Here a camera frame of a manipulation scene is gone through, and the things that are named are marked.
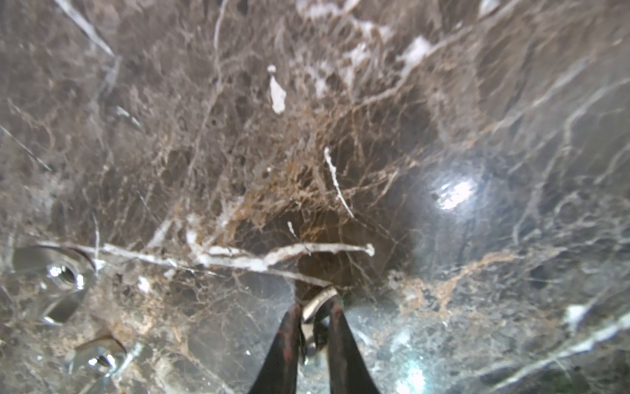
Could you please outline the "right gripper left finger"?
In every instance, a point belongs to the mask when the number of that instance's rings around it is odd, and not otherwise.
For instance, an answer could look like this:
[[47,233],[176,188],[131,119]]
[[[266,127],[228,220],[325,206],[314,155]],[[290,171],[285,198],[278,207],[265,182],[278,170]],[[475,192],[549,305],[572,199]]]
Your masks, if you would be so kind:
[[301,351],[302,306],[285,313],[249,394],[296,394]]

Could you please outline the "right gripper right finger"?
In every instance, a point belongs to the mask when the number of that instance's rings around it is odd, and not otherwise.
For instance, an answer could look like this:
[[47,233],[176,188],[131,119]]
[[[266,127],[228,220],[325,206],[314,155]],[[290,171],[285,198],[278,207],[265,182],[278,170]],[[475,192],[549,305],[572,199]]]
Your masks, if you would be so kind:
[[327,354],[331,393],[378,394],[380,391],[354,340],[340,297],[335,295],[325,306],[330,318]]

